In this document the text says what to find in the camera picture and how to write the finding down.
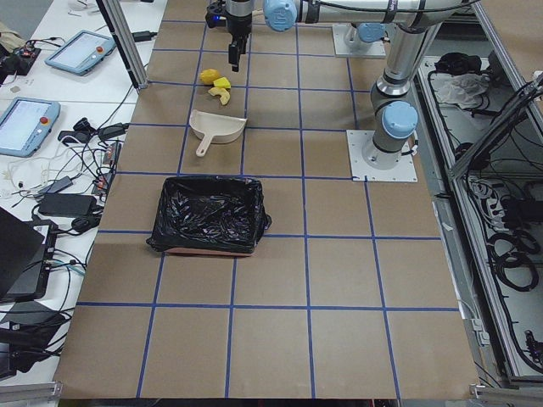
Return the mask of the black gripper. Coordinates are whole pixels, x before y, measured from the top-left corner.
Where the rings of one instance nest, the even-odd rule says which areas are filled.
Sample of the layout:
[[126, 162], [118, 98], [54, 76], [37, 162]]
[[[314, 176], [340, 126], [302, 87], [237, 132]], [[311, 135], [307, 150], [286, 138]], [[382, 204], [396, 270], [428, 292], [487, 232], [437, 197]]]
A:
[[246, 54], [249, 35], [252, 30], [252, 0], [225, 1], [227, 29], [232, 36], [228, 46], [228, 63], [232, 71], [239, 71], [239, 52]]

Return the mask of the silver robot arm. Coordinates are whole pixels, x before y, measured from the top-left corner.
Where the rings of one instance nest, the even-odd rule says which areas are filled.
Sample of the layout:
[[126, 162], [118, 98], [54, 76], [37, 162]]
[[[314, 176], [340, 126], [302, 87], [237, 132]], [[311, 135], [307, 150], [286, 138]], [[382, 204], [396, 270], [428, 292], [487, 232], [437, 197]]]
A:
[[394, 24], [389, 56], [372, 89], [375, 110], [383, 103], [403, 98], [410, 90], [422, 56], [439, 25], [472, 1], [264, 1], [268, 27], [285, 32], [298, 23]]
[[381, 41], [385, 25], [381, 23], [351, 23], [344, 42], [350, 49], [363, 49]]

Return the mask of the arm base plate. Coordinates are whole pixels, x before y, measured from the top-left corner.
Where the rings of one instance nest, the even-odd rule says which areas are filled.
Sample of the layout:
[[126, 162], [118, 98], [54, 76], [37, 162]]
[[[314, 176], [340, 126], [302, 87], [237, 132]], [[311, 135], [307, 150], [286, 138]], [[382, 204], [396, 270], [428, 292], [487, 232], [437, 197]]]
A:
[[373, 144], [374, 131], [348, 130], [347, 145], [353, 181], [417, 182], [413, 153], [404, 143], [402, 150], [385, 153]]
[[380, 23], [332, 26], [335, 55], [340, 58], [384, 59], [385, 25]]

